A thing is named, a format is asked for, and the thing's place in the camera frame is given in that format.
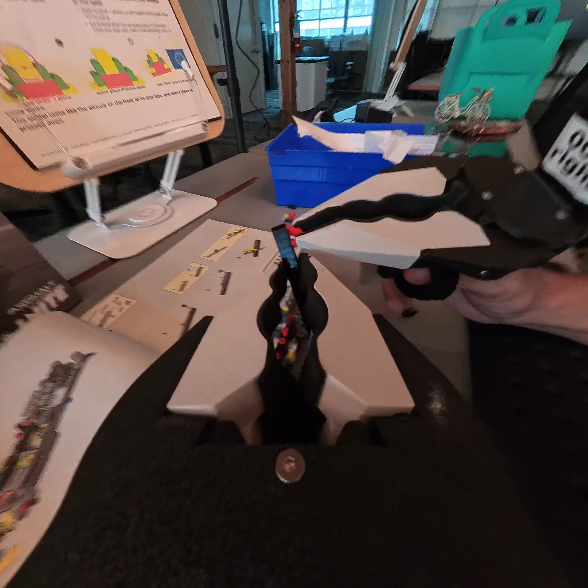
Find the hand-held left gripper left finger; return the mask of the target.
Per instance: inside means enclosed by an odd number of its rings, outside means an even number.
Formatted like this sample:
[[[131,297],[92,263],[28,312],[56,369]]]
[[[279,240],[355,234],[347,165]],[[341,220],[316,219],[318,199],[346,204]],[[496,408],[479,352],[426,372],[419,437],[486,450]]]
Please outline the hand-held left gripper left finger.
[[[264,411],[258,378],[267,340],[257,323],[262,303],[272,293],[277,265],[252,276],[231,278],[235,298],[215,311],[212,321],[180,379],[167,409],[171,413],[214,417],[237,425],[247,444],[259,445],[258,418]]]

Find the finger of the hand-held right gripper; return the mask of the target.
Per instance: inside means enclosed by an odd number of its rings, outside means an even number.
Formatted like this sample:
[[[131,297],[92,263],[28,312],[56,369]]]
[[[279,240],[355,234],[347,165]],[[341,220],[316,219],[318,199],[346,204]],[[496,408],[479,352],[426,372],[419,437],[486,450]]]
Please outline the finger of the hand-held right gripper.
[[[444,193],[447,178],[436,167],[380,173],[296,218],[293,226],[310,233],[341,221],[375,222],[398,217],[390,204],[397,197],[414,196],[418,201]]]
[[[426,249],[489,246],[480,225],[454,211],[437,212],[421,221],[391,217],[374,222],[349,219],[304,233],[298,246],[351,261],[407,269]]]

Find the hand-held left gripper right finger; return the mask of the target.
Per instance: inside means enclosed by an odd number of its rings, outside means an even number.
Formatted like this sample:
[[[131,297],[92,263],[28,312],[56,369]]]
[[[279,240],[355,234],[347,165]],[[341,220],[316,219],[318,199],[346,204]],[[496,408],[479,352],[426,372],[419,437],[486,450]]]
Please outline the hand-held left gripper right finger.
[[[326,372],[318,408],[325,416],[320,440],[334,445],[349,422],[409,414],[415,402],[372,312],[319,261],[315,290],[326,303],[326,327],[318,336]]]

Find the black lego beam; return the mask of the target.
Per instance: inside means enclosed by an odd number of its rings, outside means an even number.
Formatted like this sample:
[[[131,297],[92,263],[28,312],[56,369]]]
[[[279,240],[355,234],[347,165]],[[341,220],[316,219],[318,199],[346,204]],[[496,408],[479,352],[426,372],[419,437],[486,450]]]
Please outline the black lego beam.
[[[289,226],[286,224],[279,224],[274,226],[271,232],[284,267],[290,271],[297,271],[299,266],[295,250],[296,242],[288,229]]]

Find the yellow car set box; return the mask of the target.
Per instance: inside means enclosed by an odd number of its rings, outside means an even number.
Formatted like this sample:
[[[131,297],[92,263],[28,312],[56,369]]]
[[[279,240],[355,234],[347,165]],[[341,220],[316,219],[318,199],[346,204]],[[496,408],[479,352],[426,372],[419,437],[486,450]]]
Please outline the yellow car set box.
[[[1,215],[1,344],[22,325],[81,301],[77,290]]]

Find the person's right hand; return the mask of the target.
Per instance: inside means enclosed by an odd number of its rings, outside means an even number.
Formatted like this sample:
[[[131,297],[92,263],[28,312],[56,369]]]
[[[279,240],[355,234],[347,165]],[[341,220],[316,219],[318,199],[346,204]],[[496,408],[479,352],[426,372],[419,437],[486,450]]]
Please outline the person's right hand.
[[[413,285],[425,286],[430,282],[428,269],[407,269],[402,274]],[[543,268],[518,270],[496,281],[462,276],[455,291],[441,302],[475,322],[529,327],[528,317],[538,304],[545,279],[553,276],[553,272]],[[412,305],[393,279],[384,279],[382,293],[393,314],[400,315]]]

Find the white crumpled paper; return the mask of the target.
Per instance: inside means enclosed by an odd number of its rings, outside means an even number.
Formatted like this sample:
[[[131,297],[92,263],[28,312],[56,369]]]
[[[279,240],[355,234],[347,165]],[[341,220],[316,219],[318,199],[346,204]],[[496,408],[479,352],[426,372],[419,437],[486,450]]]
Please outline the white crumpled paper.
[[[299,137],[311,137],[332,151],[346,153],[378,153],[392,164],[407,156],[429,156],[439,140],[438,135],[408,135],[402,130],[368,130],[358,133],[336,133],[317,123],[294,117]]]

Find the blue plastic bin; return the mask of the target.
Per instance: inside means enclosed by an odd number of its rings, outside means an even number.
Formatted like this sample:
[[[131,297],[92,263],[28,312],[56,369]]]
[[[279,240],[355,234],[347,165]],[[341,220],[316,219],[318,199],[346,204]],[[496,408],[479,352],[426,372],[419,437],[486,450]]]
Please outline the blue plastic bin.
[[[402,130],[408,135],[433,135],[420,123],[317,123],[336,133]],[[276,203],[314,208],[335,195],[394,165],[378,153],[332,151],[311,137],[299,137],[294,121],[267,147]]]

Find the open instruction booklet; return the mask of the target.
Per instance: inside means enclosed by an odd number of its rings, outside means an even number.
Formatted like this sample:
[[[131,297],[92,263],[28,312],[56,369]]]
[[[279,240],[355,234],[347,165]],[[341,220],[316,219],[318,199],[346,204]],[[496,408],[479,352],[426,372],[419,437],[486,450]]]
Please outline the open instruction booklet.
[[[352,474],[365,450],[205,444],[209,419],[167,409],[211,302],[164,290],[188,238],[115,292],[106,327],[49,312],[1,348],[1,587],[350,586],[365,551]]]

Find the white cabinet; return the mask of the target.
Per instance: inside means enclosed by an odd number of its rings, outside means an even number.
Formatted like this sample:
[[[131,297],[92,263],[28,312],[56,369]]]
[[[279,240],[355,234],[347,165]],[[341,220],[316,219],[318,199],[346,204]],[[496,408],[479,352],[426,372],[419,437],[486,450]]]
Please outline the white cabinet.
[[[325,100],[328,56],[296,57],[296,99],[299,112],[312,110]]]

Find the teal tote bag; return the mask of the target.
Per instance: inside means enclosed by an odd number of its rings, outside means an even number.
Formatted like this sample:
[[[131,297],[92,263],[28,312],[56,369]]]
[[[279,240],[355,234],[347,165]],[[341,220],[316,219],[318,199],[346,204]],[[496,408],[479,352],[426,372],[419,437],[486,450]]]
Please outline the teal tote bag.
[[[439,102],[473,88],[494,88],[491,120],[522,119],[571,25],[558,21],[560,1],[507,1],[486,11],[479,22],[460,29],[442,77]]]

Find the wooden board document stand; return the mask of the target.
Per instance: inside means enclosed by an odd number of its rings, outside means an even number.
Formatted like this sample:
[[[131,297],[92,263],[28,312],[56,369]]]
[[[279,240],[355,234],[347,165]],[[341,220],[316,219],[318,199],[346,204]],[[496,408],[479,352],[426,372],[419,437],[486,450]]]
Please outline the wooden board document stand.
[[[174,189],[184,150],[217,137],[224,128],[221,100],[178,1],[175,10],[201,72],[206,72],[209,87],[218,98],[220,119],[120,143],[90,156],[66,154],[64,162],[43,169],[30,167],[23,154],[1,134],[1,183],[33,192],[53,192],[83,184],[89,221],[72,229],[69,239],[112,259],[135,256],[216,207],[213,199]],[[154,191],[111,212],[102,210],[102,177],[160,156],[166,156],[166,163]]]

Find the black metal pole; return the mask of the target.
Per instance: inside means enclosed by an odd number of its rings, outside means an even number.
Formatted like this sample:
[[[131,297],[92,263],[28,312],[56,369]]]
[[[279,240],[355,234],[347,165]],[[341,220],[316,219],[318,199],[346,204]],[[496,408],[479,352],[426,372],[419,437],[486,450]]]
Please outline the black metal pole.
[[[232,109],[232,120],[235,130],[236,145],[239,153],[246,153],[247,148],[240,104],[240,89],[236,71],[235,57],[233,53],[227,1],[217,1],[217,6],[219,11],[220,30],[224,45],[227,88]]]

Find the printed instruction sheet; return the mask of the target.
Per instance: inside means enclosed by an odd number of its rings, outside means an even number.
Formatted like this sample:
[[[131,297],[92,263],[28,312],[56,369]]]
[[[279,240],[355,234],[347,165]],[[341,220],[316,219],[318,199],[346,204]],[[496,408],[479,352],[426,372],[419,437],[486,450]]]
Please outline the printed instruction sheet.
[[[33,169],[220,119],[176,1],[1,1],[1,133]]]

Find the wooden post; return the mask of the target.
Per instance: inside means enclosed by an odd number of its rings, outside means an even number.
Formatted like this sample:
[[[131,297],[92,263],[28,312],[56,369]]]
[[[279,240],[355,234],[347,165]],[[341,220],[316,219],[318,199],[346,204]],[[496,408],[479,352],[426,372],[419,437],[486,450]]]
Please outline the wooden post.
[[[292,116],[298,111],[296,61],[293,50],[296,1],[279,1],[278,9],[281,43],[282,117],[285,123],[289,123]]]

